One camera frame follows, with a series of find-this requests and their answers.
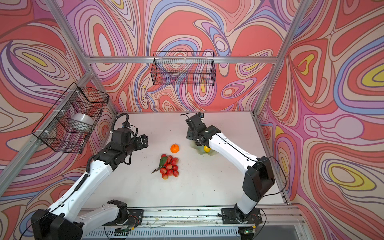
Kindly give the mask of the yellow fake mango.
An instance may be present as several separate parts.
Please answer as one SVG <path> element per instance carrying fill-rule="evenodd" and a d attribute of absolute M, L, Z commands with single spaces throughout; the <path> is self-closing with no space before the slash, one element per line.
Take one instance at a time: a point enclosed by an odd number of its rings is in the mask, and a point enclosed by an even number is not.
<path fill-rule="evenodd" d="M 204 151 L 205 151 L 206 153 L 209 153 L 209 152 L 211 151 L 211 148 L 209 148 L 209 147 L 207 147 L 207 146 L 204 146 Z"/>

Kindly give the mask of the small orange tangerine with stem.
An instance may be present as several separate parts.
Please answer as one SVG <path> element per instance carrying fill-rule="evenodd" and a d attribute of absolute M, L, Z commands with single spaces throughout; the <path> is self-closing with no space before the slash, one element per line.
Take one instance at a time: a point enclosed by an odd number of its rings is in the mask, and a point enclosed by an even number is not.
<path fill-rule="evenodd" d="M 180 147 L 179 147 L 179 145 L 177 145 L 177 144 L 173 144 L 173 145 L 171 145 L 171 147 L 170 147 L 170 151 L 172 152 L 172 153 L 178 153 L 179 151 L 180 151 Z"/>

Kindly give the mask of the red lychee bunch with leaf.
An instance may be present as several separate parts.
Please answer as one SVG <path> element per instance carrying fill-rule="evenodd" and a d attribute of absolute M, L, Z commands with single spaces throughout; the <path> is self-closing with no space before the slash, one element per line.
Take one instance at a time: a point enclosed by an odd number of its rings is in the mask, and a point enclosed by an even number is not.
<path fill-rule="evenodd" d="M 174 158 L 171 155 L 162 154 L 159 160 L 159 166 L 154 169 L 151 174 L 160 173 L 163 180 L 167 180 L 169 177 L 179 176 L 179 159 Z"/>

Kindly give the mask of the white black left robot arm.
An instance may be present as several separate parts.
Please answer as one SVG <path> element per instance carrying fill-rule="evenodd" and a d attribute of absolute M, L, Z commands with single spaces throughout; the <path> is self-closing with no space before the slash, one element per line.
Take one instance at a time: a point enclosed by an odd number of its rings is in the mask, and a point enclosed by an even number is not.
<path fill-rule="evenodd" d="M 96 155 L 91 156 L 83 175 L 70 189 L 46 210 L 37 210 L 31 217 L 31 226 L 36 240 L 81 240 L 88 233 L 107 224 L 124 225 L 130 218 L 127 204 L 118 200 L 108 201 L 104 206 L 80 215 L 84 204 L 98 186 L 120 164 L 130 165 L 132 153 L 149 146 L 149 138 L 139 135 L 138 128 L 129 122 L 129 114 L 121 128 L 112 124 L 111 141 Z"/>

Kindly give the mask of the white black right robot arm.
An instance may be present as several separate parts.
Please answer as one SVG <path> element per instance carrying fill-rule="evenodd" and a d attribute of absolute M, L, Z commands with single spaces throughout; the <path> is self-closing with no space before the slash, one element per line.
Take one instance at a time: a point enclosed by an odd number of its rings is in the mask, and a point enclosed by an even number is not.
<path fill-rule="evenodd" d="M 270 159 L 248 153 L 230 141 L 217 127 L 207 127 L 203 123 L 202 113 L 188 113 L 186 116 L 187 139 L 218 152 L 244 174 L 243 195 L 234 211 L 239 219 L 247 217 L 275 184 Z"/>

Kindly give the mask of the green scalloped fruit bowl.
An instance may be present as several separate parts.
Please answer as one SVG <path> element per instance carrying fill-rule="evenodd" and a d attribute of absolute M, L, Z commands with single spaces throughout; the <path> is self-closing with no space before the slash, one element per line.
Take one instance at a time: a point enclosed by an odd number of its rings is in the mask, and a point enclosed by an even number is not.
<path fill-rule="evenodd" d="M 217 154 L 216 151 L 204 146 L 204 145 L 198 145 L 195 141 L 191 141 L 190 144 L 191 148 L 194 149 L 199 155 L 209 155 L 214 156 Z"/>

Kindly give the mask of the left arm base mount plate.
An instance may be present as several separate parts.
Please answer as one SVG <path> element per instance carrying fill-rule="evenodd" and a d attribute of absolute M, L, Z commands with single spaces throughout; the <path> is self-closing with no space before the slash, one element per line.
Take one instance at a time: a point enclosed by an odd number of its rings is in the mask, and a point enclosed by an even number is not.
<path fill-rule="evenodd" d="M 144 210 L 143 209 L 128 209 L 127 214 L 118 216 L 117 220 L 104 224 L 104 226 L 128 226 L 137 227 L 142 224 Z"/>

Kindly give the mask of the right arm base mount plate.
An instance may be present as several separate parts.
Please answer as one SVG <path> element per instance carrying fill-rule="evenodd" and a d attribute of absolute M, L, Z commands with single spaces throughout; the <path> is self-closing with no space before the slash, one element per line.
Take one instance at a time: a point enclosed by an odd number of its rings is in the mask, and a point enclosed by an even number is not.
<path fill-rule="evenodd" d="M 248 214 L 244 214 L 236 208 L 222 208 L 218 216 L 222 218 L 225 225 L 255 224 L 258 226 L 263 222 L 262 214 L 258 208 L 253 208 Z"/>

